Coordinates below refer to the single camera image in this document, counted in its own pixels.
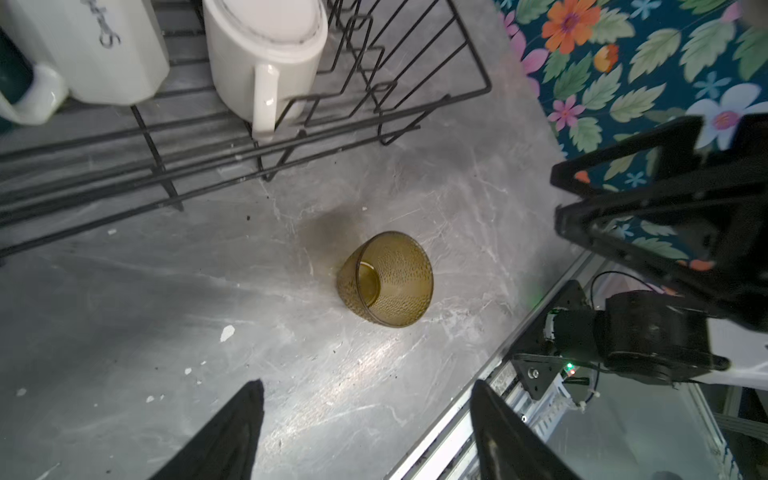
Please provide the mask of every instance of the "black wire dish rack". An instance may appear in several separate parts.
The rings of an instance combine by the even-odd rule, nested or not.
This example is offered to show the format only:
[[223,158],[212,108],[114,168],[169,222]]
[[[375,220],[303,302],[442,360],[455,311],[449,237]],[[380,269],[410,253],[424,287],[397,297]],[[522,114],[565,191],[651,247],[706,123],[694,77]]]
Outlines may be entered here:
[[329,40],[302,116],[259,144],[210,78],[202,9],[153,4],[171,70],[130,107],[66,102],[0,136],[0,258],[365,144],[389,145],[491,82],[452,0],[326,0]]

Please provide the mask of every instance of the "textured glass cup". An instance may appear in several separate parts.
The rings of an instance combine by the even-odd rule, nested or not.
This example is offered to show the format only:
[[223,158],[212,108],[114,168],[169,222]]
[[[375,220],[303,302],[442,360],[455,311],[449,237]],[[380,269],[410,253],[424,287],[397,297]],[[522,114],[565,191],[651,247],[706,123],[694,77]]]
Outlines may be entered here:
[[408,326],[432,300],[432,265],[408,235],[384,232],[349,256],[336,279],[341,300],[362,318],[385,326]]

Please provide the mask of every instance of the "mug handle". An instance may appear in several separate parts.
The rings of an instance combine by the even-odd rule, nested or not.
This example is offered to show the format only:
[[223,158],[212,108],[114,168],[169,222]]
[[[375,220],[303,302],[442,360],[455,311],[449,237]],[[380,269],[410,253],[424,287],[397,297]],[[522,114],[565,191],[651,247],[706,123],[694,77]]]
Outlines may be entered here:
[[36,64],[32,83],[15,104],[0,93],[0,117],[21,125],[44,124],[64,102],[69,88],[64,78],[45,64]]
[[253,67],[253,127],[254,140],[269,141],[277,121],[277,82],[280,70],[274,65],[258,64]]

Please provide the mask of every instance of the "floral tablecloth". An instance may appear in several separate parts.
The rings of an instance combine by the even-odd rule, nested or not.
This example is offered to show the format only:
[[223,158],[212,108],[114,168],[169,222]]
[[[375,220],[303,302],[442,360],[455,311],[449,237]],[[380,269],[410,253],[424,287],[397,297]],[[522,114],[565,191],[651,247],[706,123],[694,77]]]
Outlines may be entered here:
[[[768,112],[768,30],[733,0],[495,0],[510,46],[566,158],[684,114],[704,117],[696,148],[724,150],[741,117]],[[579,172],[595,188],[647,185],[656,151]],[[637,218],[613,233],[710,269],[673,228]]]

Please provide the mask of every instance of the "cable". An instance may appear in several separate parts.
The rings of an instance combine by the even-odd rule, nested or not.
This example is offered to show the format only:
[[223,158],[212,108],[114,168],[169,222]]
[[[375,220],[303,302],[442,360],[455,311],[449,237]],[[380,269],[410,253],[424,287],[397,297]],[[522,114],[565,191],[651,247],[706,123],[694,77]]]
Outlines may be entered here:
[[648,289],[651,292],[658,293],[651,285],[649,285],[648,283],[644,282],[643,280],[637,278],[635,275],[631,275],[631,274],[626,273],[626,272],[620,272],[619,270],[605,270],[604,272],[600,272],[597,275],[593,276],[592,277],[592,281],[589,284],[589,303],[590,303],[590,305],[592,306],[593,309],[594,309],[594,281],[597,280],[598,278],[600,278],[603,275],[608,275],[609,273],[618,273],[619,275],[628,276],[631,279],[637,280],[638,282],[640,282],[643,285],[647,286]]
[[567,385],[583,385],[583,386],[589,386],[589,377],[588,376],[572,376],[568,377],[566,379],[563,379],[563,383]]
[[600,369],[598,368],[598,373],[594,377],[594,385],[592,386],[592,391],[589,392],[589,396],[584,401],[584,403],[589,403],[590,400],[592,400],[592,397],[594,397],[594,392],[598,389],[598,381],[600,380]]

